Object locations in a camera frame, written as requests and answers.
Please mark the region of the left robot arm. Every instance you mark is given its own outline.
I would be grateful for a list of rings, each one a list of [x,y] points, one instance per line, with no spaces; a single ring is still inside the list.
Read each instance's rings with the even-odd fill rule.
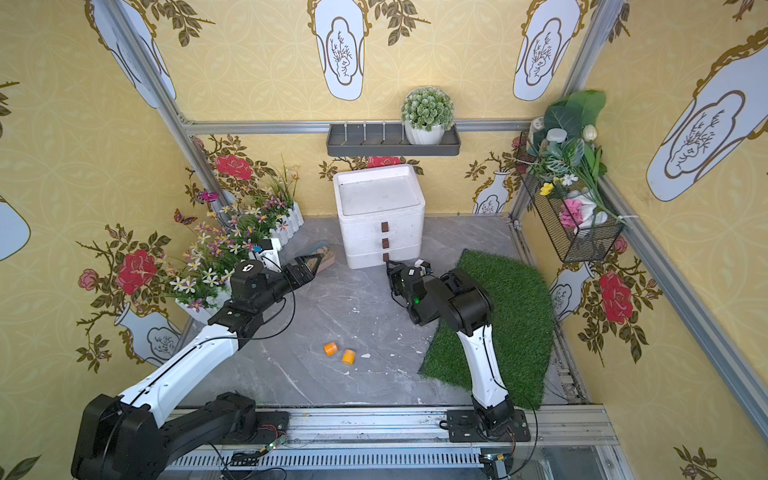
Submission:
[[[319,254],[298,256],[279,271],[260,260],[238,264],[231,297],[197,336],[165,364],[117,396],[101,394],[85,408],[71,474],[76,479],[155,479],[166,467],[215,441],[245,441],[259,432],[252,399],[227,392],[183,416],[179,403],[265,323],[265,311],[311,282]]]

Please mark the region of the white three-drawer cabinet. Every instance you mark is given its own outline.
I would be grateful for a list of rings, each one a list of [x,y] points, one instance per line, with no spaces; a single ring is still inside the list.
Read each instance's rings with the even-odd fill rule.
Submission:
[[[426,201],[413,166],[342,172],[333,186],[349,268],[420,255]]]

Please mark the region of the orange paint can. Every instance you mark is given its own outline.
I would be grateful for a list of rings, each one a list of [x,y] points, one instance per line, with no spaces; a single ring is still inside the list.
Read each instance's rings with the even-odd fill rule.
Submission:
[[[335,342],[327,343],[323,349],[327,356],[333,356],[339,351],[338,345]]]

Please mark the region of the yellow-orange paint can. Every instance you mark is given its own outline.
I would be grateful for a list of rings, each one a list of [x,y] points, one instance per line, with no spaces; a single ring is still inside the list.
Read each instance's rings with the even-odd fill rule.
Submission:
[[[348,366],[352,366],[355,362],[356,352],[351,349],[346,349],[342,355],[342,363]]]

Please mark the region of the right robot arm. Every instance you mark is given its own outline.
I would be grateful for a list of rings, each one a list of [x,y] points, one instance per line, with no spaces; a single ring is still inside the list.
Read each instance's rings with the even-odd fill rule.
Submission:
[[[385,262],[391,296],[402,298],[411,321],[419,326],[441,320],[456,334],[471,376],[475,433],[454,441],[529,441],[525,413],[514,407],[503,383],[492,341],[493,303],[469,274],[454,268],[436,277],[429,263]]]

